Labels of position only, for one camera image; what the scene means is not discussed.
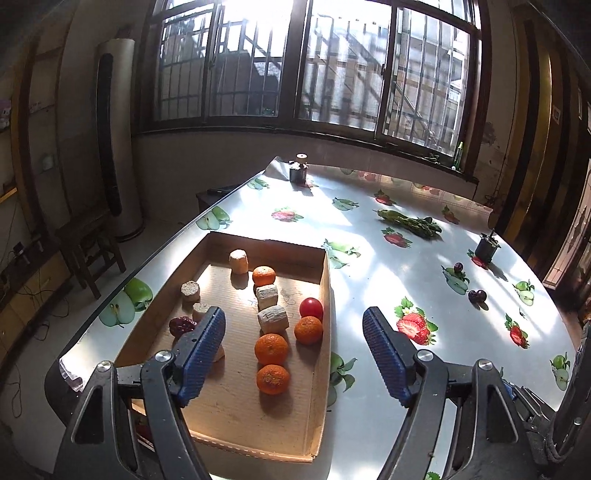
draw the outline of floor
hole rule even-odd
[[[95,300],[87,288],[82,290],[75,279],[65,301],[48,316],[49,329],[40,326],[23,347],[0,391],[0,420],[12,430],[12,439],[22,458],[30,465],[52,472],[65,427],[47,403],[43,382],[47,370],[78,328],[121,281],[141,265],[158,247],[181,228],[180,225],[150,220],[143,233],[120,245],[127,272],[114,265],[97,281],[103,296]]]

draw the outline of stool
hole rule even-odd
[[[119,265],[121,273],[126,270],[119,246],[109,228],[110,219],[109,209],[98,206],[74,217],[56,232],[68,267],[78,279],[80,286],[86,288],[88,285],[96,299],[100,298],[100,291],[95,283],[97,278],[114,263]],[[98,245],[99,250],[89,255],[88,252],[94,244]],[[102,265],[96,273],[90,273],[88,267],[100,257],[103,258],[105,265]]]

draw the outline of red tomato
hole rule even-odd
[[[324,310],[322,304],[313,298],[307,298],[300,303],[300,315],[303,317],[316,317],[322,321]]]

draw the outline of fruit-print tablecloth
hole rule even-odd
[[[488,358],[504,378],[557,408],[574,350],[539,280],[503,240],[493,264],[474,256],[489,210],[470,200],[374,173],[310,166],[293,186],[277,159],[201,215],[111,296],[78,343],[60,359],[82,388],[94,366],[115,359],[153,294],[209,229],[324,247],[330,257],[335,324],[333,388],[322,449],[311,465],[270,462],[199,446],[215,478],[371,480],[377,478],[405,416],[388,395],[363,338],[361,316],[378,306],[392,327],[441,359],[473,365]],[[440,238],[425,240],[382,221],[377,210],[432,217]],[[485,290],[474,306],[467,291]],[[112,305],[117,303],[119,310]],[[454,423],[448,401],[434,459],[442,472]]]

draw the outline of mandarin orange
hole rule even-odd
[[[252,281],[255,287],[263,287],[275,283],[275,270],[271,267],[256,267],[252,271]]]
[[[304,345],[312,345],[322,339],[324,329],[316,317],[303,317],[294,328],[295,339]]]
[[[267,395],[278,395],[290,385],[290,373],[280,365],[266,365],[256,374],[256,386]]]
[[[289,351],[285,339],[276,333],[263,335],[255,344],[255,355],[262,365],[283,365]]]

